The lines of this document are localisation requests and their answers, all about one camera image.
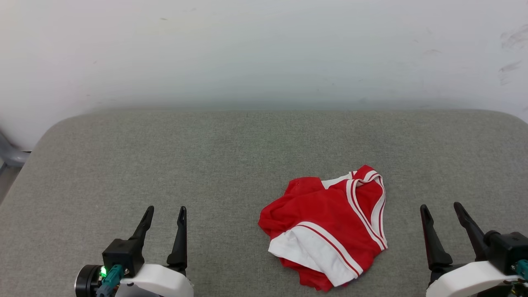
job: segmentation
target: white wall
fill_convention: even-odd
[[[528,121],[526,0],[4,0],[0,131],[91,110],[482,108]]]

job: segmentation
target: gray fabric surface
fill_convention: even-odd
[[[528,126],[494,112],[120,112],[67,119],[0,205],[0,296],[73,296],[77,272],[156,210],[143,254],[164,264],[181,205],[195,296],[319,296],[267,253],[260,210],[302,176],[383,176],[389,249],[328,296],[424,296],[426,203],[455,262],[474,257],[452,208],[528,234]]]

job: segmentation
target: green led light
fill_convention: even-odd
[[[106,268],[104,266],[101,267],[101,276],[106,277]]]

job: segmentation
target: red and white clothing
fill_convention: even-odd
[[[300,283],[328,291],[358,278],[387,248],[385,188],[364,165],[337,179],[290,181],[284,196],[260,213],[268,251],[299,273]]]

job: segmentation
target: robotic arm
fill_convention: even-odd
[[[150,229],[154,207],[149,206],[134,234],[114,239],[102,253],[104,265],[86,265],[75,282],[77,297],[193,297],[187,268],[187,210],[178,215],[178,232],[167,266],[144,264],[145,235]]]
[[[431,281],[426,297],[528,297],[528,238],[513,232],[484,234],[462,204],[455,202],[458,221],[466,229],[475,262],[452,265],[433,227],[426,205],[420,207]]]

